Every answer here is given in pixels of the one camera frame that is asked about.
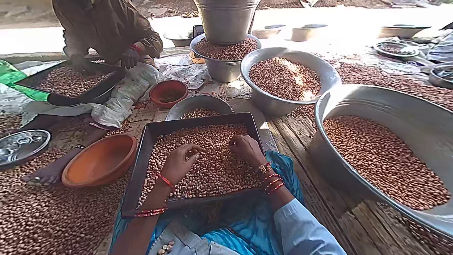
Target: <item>metal plate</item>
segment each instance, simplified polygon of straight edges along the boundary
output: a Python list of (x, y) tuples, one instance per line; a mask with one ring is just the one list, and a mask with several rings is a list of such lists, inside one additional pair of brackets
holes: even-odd
[[(218, 115), (204, 118), (182, 119), (173, 121), (162, 121), (148, 123), (142, 132), (139, 148), (132, 170), (132, 176), (127, 185), (126, 193), (123, 197), (123, 204), (121, 206), (121, 214), (128, 211), (136, 210), (138, 201), (143, 190), (143, 183), (146, 178), (146, 171), (149, 163), (151, 151), (157, 141), (157, 137), (163, 134), (170, 134), (173, 131), (181, 128), (192, 128), (206, 125), (216, 124), (233, 124), (243, 123), (249, 131), (249, 135), (258, 141), (261, 151), (263, 147), (261, 140), (256, 129), (255, 122), (251, 113), (234, 113), (227, 115)], [(227, 199), (243, 198), (246, 196), (253, 196), (255, 194), (262, 194), (260, 189), (247, 189), (242, 191), (231, 192), (223, 196), (211, 197), (196, 197), (196, 198), (183, 198), (183, 199), (169, 199), (166, 203), (169, 210), (178, 209), (186, 206), (197, 206), (209, 202), (218, 202)]]
[(0, 139), (0, 167), (26, 161), (44, 149), (49, 141), (50, 133), (42, 129), (21, 131)]

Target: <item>woman's hand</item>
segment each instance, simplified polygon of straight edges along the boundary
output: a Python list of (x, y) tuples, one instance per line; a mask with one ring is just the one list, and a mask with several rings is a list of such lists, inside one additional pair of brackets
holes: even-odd
[[(194, 154), (186, 161), (186, 154), (191, 151)], [(190, 167), (197, 161), (200, 155), (196, 154), (201, 151), (201, 147), (192, 143), (186, 143), (173, 150), (167, 156), (161, 175), (165, 177), (171, 184), (176, 185), (180, 182)]]
[(230, 150), (249, 162), (254, 168), (267, 162), (258, 142), (250, 136), (234, 136), (230, 141)]

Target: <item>aluminum basin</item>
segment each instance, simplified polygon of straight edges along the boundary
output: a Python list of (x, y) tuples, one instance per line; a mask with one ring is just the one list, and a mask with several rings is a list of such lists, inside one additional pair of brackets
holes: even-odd
[[(273, 96), (256, 86), (249, 76), (250, 68), (266, 59), (282, 57), (289, 61), (300, 63), (314, 70), (321, 81), (321, 89), (313, 100), (310, 101), (292, 101)], [(244, 57), (241, 63), (241, 74), (250, 87), (253, 88), (252, 103), (262, 112), (270, 116), (282, 116), (295, 110), (298, 106), (304, 104), (314, 104), (318, 98), (328, 89), (335, 85), (340, 85), (341, 78), (338, 72), (327, 61), (308, 52), (291, 50), (288, 48), (264, 48), (250, 52)]]
[(170, 109), (165, 121), (181, 119), (185, 113), (197, 108), (207, 108), (218, 112), (220, 115), (234, 113), (231, 106), (218, 97), (195, 95), (176, 103), (176, 105)]
[[(195, 45), (205, 38), (205, 34), (201, 34), (195, 37), (192, 42), (190, 43), (190, 49), (197, 55), (201, 56), (205, 59), (207, 69), (212, 79), (219, 81), (219, 82), (232, 82), (241, 76), (241, 61), (242, 59), (234, 59), (234, 60), (222, 60), (222, 59), (213, 59), (207, 57), (201, 53), (199, 53), (195, 49)], [(253, 38), (257, 41), (257, 49), (261, 48), (261, 43), (255, 36), (249, 34), (247, 35), (249, 38)]]
[(322, 95), (315, 108), (318, 132), (310, 154), (318, 171), (336, 188), (384, 202), (438, 234), (453, 238), (453, 202), (427, 211), (398, 203), (363, 178), (334, 148), (323, 121), (338, 115), (374, 120), (394, 132), (453, 191), (453, 112), (424, 99), (383, 87), (347, 84)]

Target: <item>terracotta bowl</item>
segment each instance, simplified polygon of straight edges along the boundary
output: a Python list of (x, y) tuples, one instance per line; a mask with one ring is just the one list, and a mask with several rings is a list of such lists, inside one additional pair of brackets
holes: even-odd
[(88, 146), (66, 166), (62, 183), (71, 188), (114, 182), (129, 169), (137, 153), (137, 139), (128, 134), (104, 138)]
[[(186, 84), (180, 81), (163, 81), (159, 82), (154, 88), (149, 92), (149, 98), (153, 101), (158, 107), (162, 108), (171, 108), (177, 102), (183, 100), (187, 97), (189, 88)], [(162, 99), (169, 95), (177, 95), (178, 99), (172, 102), (163, 103)]]

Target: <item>metal tray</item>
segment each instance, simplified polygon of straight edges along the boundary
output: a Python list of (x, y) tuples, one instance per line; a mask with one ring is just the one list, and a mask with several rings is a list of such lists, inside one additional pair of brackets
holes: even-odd
[(48, 69), (45, 69), (41, 72), (33, 74), (25, 79), (22, 79), (16, 82), (17, 85), (21, 85), (27, 88), (39, 90), (45, 93), (49, 93), (48, 102), (57, 105), (57, 106), (69, 106), (78, 103), (92, 103), (92, 100), (96, 97), (102, 95), (104, 92), (111, 89), (117, 82), (125, 76), (125, 70), (121, 67), (117, 66), (110, 66), (105, 64), (98, 64), (89, 62), (89, 65), (92, 66), (94, 70), (109, 73), (113, 72), (113, 74), (108, 77), (107, 79), (100, 82), (98, 85), (92, 87), (91, 89), (87, 90), (85, 93), (80, 94), (77, 98), (71, 98), (67, 96), (60, 95), (58, 93), (49, 92), (47, 90), (37, 88), (40, 85), (41, 81), (54, 69), (60, 67), (70, 67), (72, 65), (71, 61), (64, 61), (60, 64), (52, 66)]
[[(193, 119), (182, 119), (172, 121), (162, 121), (148, 123), (144, 128), (140, 138), (138, 153), (135, 158), (134, 169), (132, 176), (127, 185), (126, 193), (123, 198), (123, 204), (121, 206), (121, 215), (125, 212), (135, 211), (138, 206), (138, 201), (143, 190), (143, 183), (146, 178), (146, 169), (149, 163), (149, 157), (151, 151), (154, 148), (154, 144), (157, 141), (157, 137), (163, 134), (170, 134), (181, 128), (192, 128), (206, 125), (216, 124), (233, 124), (233, 123), (244, 123), (249, 131), (249, 135), (258, 141), (261, 151), (263, 147), (261, 145), (260, 137), (253, 120), (251, 113), (233, 113), (225, 114), (204, 118), (193, 118)], [(210, 197), (196, 197), (196, 198), (181, 198), (181, 199), (169, 199), (167, 206), (169, 210), (179, 209), (186, 206), (197, 206), (204, 203), (218, 202), (227, 199), (234, 199), (244, 196), (252, 196), (260, 194), (260, 189), (252, 188), (242, 191), (231, 192), (223, 196), (210, 196)]]

